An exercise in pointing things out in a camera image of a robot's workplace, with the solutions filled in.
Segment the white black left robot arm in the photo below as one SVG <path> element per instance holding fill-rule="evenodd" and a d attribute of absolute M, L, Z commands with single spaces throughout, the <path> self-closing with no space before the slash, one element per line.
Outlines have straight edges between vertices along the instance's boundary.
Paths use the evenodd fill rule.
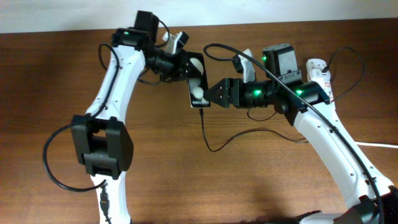
<path fill-rule="evenodd" d="M 78 162 L 95 185 L 101 223 L 131 223 L 126 201 L 126 172 L 132 164 L 133 141 L 126 129 L 127 108 L 140 74 L 159 73 L 162 82 L 184 80 L 192 68 L 183 47 L 185 32 L 157 46 L 159 18 L 138 11 L 134 26 L 112 35 L 111 58 L 101 88 L 84 116 L 72 118 Z"/>

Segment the black Samsung Galaxy smartphone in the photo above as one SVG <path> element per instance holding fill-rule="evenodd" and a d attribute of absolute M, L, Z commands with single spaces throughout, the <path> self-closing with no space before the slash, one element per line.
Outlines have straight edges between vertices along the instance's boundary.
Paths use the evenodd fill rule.
<path fill-rule="evenodd" d="M 204 98 L 208 90 L 208 81 L 203 55 L 200 53 L 188 53 L 188 90 L 190 105 L 192 108 L 210 107 L 211 103 Z"/>

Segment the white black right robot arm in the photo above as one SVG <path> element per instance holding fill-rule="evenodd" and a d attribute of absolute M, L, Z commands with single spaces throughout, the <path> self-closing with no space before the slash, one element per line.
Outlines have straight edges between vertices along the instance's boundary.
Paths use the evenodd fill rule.
<path fill-rule="evenodd" d="M 335 180 L 347 206 L 344 213 L 319 210 L 276 223 L 396 223 L 397 188 L 364 155 L 342 125 L 327 92 L 328 65 L 308 62 L 318 80 L 303 82 L 294 48 L 264 48 L 262 60 L 234 51 L 232 63 L 242 78 L 225 78 L 205 92 L 205 99 L 224 108 L 273 106 L 312 145 Z"/>

